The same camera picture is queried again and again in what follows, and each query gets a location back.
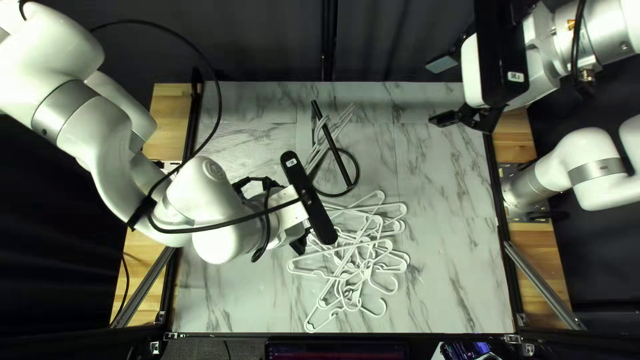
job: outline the white marble surface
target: white marble surface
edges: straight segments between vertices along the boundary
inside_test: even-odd
[[[460,105],[460,84],[223,82],[221,87],[225,101],[231,100],[203,154],[220,162],[231,181],[251,175],[287,183],[278,159],[286,150],[297,150],[301,158],[308,152],[310,100],[317,99],[332,117],[355,101],[362,111],[337,143],[354,154],[362,178],[335,202],[349,204],[380,189],[408,206],[408,231],[394,247],[411,254],[412,262],[398,277],[399,291],[385,295],[387,314],[340,313],[323,331],[513,331],[482,136],[463,126],[439,129],[427,123],[436,111]],[[212,128],[213,91],[208,86],[205,92],[200,140]],[[316,185],[329,192],[344,186],[331,163],[322,165]],[[250,189],[249,195],[257,191]],[[282,247],[257,263],[247,255],[214,266],[187,247],[173,330],[302,332],[324,281],[286,272],[294,256]],[[375,293],[365,293],[363,300],[378,310]]]

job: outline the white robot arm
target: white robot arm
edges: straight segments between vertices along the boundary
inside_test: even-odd
[[[156,122],[121,86],[97,71],[102,47],[87,30],[44,5],[0,0],[0,110],[75,157],[92,174],[107,207],[123,221],[136,212],[164,173],[140,151]],[[298,199],[274,188],[269,207]],[[223,169],[209,158],[187,162],[173,182],[157,187],[157,205],[134,228],[172,247],[193,240],[200,256],[224,263],[266,243],[267,249],[300,237],[308,215],[302,202],[220,229],[167,233],[233,220],[262,210],[265,194],[241,200]]]
[[[640,53],[640,1],[583,1],[574,0],[554,13],[539,2],[519,18],[516,10],[522,0],[475,0],[477,32],[460,47],[465,103],[429,122],[438,127],[461,122],[490,134],[503,111],[527,106],[558,89],[560,79],[573,72],[572,53],[572,79],[581,88],[590,88],[581,85],[594,83],[603,65]],[[457,64],[447,59],[450,56],[428,67],[441,71],[441,63]]]
[[[560,87],[571,71],[573,27],[578,0],[556,12],[538,3],[524,18],[529,89],[508,102],[506,110],[526,106]],[[640,53],[640,1],[588,0],[580,32],[578,68],[584,81],[607,65]],[[473,108],[488,108],[483,99],[477,34],[461,48],[465,101]]]

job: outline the black curtain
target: black curtain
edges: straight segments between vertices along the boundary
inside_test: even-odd
[[[124,223],[75,159],[6,116],[0,156],[0,335],[106,327]]]

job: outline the black pole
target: black pole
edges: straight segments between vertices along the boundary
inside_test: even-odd
[[[333,81],[335,43],[338,28],[338,0],[322,2],[322,81]]]
[[[322,112],[320,111],[320,107],[315,100],[311,100],[311,108],[314,112],[314,116],[316,120],[320,121],[323,117]],[[335,162],[338,163],[338,168],[340,169],[340,173],[342,174],[342,178],[344,182],[347,184],[347,187],[353,186],[353,182],[349,177],[349,172],[347,172],[347,168],[344,166],[344,162],[342,161],[342,157],[338,152],[338,148],[335,146],[335,142],[333,141],[333,137],[331,136],[331,132],[329,131],[329,127],[324,124],[322,126],[322,131],[324,132],[324,137],[326,138],[327,143],[329,144],[329,148],[333,153],[333,157],[335,158]]]

